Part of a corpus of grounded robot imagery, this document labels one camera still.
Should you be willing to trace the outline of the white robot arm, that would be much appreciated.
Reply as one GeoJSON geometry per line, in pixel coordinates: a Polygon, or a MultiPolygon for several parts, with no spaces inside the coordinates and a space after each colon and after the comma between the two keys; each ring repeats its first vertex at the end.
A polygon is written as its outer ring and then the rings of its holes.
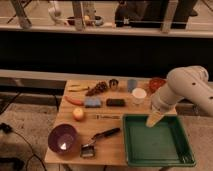
{"type": "Polygon", "coordinates": [[[151,96],[152,113],[148,115],[146,126],[155,126],[183,99],[213,115],[213,89],[208,85],[208,79],[208,71],[202,66],[172,69],[166,83],[151,96]]]}

